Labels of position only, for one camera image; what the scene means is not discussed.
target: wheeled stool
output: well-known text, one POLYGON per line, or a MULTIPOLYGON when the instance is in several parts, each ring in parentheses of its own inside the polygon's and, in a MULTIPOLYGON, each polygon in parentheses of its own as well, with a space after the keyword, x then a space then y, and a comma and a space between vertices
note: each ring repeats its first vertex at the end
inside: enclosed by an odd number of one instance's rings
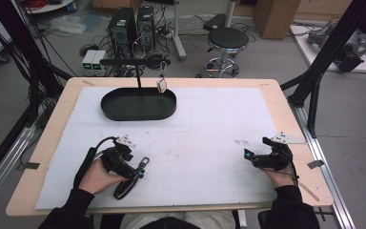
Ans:
POLYGON ((212 78, 220 78, 223 74, 237 78, 239 66, 232 59, 228 59, 228 54, 245 50, 249 44, 248 35, 234 28, 220 27, 210 31, 208 43, 213 50, 222 52, 222 55, 207 62, 204 72, 212 78))

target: concrete floor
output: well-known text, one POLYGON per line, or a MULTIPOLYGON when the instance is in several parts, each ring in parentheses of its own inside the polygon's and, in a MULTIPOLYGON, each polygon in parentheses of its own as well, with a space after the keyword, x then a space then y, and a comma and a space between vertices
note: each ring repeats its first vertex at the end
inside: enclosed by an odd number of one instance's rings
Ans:
MULTIPOLYGON (((67 13, 58 10, 38 15, 36 20, 41 27, 50 19, 67 13)), ((84 75, 79 49, 94 41, 97 35, 106 35, 109 21, 106 16, 96 17, 88 11, 77 14, 91 17, 91 27, 83 35, 69 35, 54 32, 47 35, 52 45, 77 75, 84 75)), ((180 19, 181 28, 188 26, 186 32, 205 34, 202 23, 195 17, 180 19)), ((233 23, 243 22, 252 25, 252 18, 235 18, 233 23)), ((299 76, 308 69, 307 62, 291 36, 284 40, 261 39, 257 32, 249 31, 255 42, 236 56, 241 78, 272 78, 280 84, 299 76)), ((206 52, 209 48, 206 36, 182 36, 187 52, 186 60, 179 62, 173 42, 169 47, 172 61, 167 69, 167 77, 194 78, 204 64, 219 56, 218 52, 206 52)), ((52 49, 49 55, 55 66, 71 73, 52 49)), ((156 77, 159 72, 145 70, 143 77, 156 77)), ((290 95, 294 89, 284 92, 290 95)), ((17 71, 13 61, 0 63, 0 143, 15 121, 28 106, 28 84, 17 71)), ((320 146, 328 160, 337 186, 356 228, 366 228, 366 73, 326 72, 321 82, 317 109, 316 134, 320 146)), ((22 172, 13 170, 0 188, 0 228, 36 228, 44 218, 10 218, 5 209, 22 172)), ((249 228, 258 228, 257 211, 246 211, 249 228)), ((334 216, 318 217, 321 228, 338 228, 334 216)))

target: black oval tray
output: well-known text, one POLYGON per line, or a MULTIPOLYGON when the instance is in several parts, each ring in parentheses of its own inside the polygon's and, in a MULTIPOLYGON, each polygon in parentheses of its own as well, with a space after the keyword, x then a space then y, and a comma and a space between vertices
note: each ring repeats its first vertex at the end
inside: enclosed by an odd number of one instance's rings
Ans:
POLYGON ((119 88, 103 96, 101 107, 113 121, 160 120, 173 115, 176 96, 157 88, 119 88))

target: hand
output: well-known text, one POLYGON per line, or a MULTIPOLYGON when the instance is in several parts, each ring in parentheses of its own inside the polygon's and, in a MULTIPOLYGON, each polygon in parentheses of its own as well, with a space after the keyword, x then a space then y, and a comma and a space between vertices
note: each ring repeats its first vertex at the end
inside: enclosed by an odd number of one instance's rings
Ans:
POLYGON ((287 166, 280 171, 275 171, 273 168, 262 169, 261 171, 267 174, 275 188, 286 185, 295 185, 293 172, 291 171, 290 166, 287 166))
POLYGON ((126 180, 128 179, 120 175, 110 175, 105 167, 103 167, 103 162, 99 158, 83 176, 78 188, 92 194, 98 194, 115 183, 126 180))

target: black sleeve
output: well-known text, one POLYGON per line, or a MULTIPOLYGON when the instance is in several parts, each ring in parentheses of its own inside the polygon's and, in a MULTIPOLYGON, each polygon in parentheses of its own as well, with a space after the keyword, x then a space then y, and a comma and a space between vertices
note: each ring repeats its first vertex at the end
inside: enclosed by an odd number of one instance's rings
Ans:
POLYGON ((318 229, 314 208, 302 202, 301 192, 294 185, 277 189, 277 199, 266 220, 267 229, 318 229))
POLYGON ((67 202, 53 209, 38 227, 39 229, 89 229, 90 220, 85 217, 94 195, 81 189, 72 189, 67 202))

